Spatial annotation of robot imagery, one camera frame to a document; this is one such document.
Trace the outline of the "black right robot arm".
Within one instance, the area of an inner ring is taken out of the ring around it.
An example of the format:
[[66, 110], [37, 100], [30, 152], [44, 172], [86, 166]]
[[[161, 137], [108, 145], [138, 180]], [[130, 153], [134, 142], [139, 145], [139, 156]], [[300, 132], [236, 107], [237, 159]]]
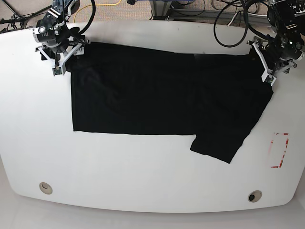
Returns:
[[96, 3], [91, 1], [92, 13], [83, 29], [68, 28], [68, 19], [77, 12], [78, 0], [54, 0], [43, 19], [39, 20], [32, 34], [39, 46], [35, 49], [41, 54], [43, 61], [50, 63], [52, 73], [64, 75], [66, 62], [74, 55], [83, 55], [84, 48], [91, 41], [84, 33], [93, 22], [96, 13]]

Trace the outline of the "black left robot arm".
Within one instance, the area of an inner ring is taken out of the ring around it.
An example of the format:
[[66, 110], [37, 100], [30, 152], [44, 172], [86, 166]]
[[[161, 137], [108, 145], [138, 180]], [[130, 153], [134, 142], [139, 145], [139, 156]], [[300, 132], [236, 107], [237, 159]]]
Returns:
[[267, 19], [276, 36], [255, 34], [252, 46], [264, 67], [262, 81], [273, 84], [279, 73], [289, 73], [305, 56], [305, 2], [303, 0], [270, 0]]

